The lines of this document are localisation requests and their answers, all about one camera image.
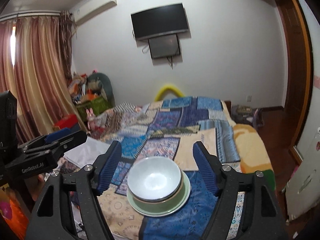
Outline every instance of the wooden floor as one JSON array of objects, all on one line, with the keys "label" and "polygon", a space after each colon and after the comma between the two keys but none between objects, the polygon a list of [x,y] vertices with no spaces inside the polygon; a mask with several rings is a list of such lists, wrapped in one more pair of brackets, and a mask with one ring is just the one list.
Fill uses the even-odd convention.
[{"label": "wooden floor", "polygon": [[[285,196],[281,193],[285,184],[296,167],[296,162],[289,152],[289,145],[295,131],[295,121],[292,120],[283,110],[268,111],[262,113],[265,122],[264,127],[258,129],[262,138],[276,177],[276,193],[282,209],[283,215],[287,220]],[[286,226],[289,239],[293,234],[300,232],[309,219],[309,215],[301,216]]]}]

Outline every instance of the red box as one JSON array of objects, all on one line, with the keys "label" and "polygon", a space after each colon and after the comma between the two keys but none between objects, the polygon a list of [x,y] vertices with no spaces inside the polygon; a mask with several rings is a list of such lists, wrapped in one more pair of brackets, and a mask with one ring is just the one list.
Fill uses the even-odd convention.
[{"label": "red box", "polygon": [[78,123],[77,116],[75,114],[68,115],[64,118],[62,118],[60,121],[55,123],[53,125],[54,130],[61,130],[63,128],[69,128],[71,129],[73,126],[75,126]]}]

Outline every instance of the white door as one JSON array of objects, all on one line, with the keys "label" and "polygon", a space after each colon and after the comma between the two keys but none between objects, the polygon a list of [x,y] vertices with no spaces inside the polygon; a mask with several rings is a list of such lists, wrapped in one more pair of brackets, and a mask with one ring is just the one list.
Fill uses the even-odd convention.
[{"label": "white door", "polygon": [[320,199],[320,134],[316,133],[300,167],[286,185],[289,220],[298,218]]}]

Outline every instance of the black flat screen television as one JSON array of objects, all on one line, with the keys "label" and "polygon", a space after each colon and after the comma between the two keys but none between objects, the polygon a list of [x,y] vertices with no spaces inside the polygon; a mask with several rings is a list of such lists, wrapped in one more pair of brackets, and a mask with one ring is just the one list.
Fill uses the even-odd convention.
[{"label": "black flat screen television", "polygon": [[189,30],[182,3],[137,12],[131,20],[136,40]]},{"label": "black flat screen television", "polygon": [[148,40],[151,58],[173,57],[180,55],[177,34],[164,35]]}]

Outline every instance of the yellow arch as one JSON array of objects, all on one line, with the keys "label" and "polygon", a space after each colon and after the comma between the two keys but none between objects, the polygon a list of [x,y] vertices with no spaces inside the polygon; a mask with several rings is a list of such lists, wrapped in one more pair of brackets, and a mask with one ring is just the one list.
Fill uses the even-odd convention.
[{"label": "yellow arch", "polygon": [[166,92],[171,91],[175,94],[178,98],[184,97],[184,94],[174,85],[166,84],[164,85],[158,92],[158,94],[155,97],[155,102],[163,100],[164,95]]}]

